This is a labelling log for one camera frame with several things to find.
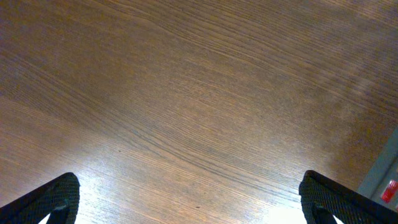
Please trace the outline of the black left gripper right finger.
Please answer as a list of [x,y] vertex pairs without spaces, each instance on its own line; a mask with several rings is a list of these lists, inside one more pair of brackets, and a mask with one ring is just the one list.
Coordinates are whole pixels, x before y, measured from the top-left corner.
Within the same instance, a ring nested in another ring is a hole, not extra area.
[[304,217],[308,224],[397,223],[397,213],[325,177],[307,170],[299,185]]

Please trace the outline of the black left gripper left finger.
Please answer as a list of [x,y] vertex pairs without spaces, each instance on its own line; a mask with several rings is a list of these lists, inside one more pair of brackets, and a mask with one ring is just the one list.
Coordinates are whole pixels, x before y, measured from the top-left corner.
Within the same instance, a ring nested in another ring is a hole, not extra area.
[[1,207],[1,223],[74,224],[80,201],[77,176],[67,172]]

